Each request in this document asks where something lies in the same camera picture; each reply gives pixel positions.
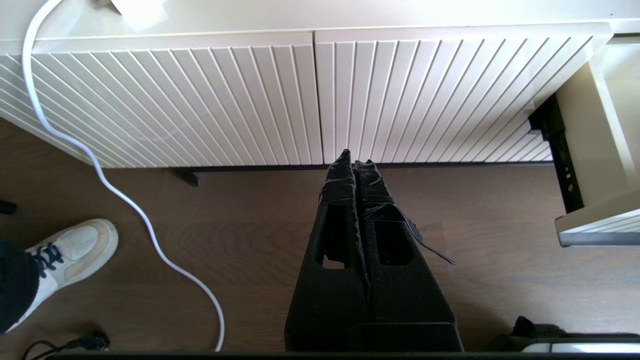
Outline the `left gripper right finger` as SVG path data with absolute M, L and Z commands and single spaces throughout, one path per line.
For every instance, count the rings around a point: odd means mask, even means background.
M 381 323 L 457 322 L 420 246 L 416 225 L 401 210 L 372 161 L 354 165 L 369 313 Z

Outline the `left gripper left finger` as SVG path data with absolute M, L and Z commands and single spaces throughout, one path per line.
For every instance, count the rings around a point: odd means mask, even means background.
M 365 255 L 351 153 L 327 169 L 285 322 L 289 352 L 345 352 L 368 317 Z

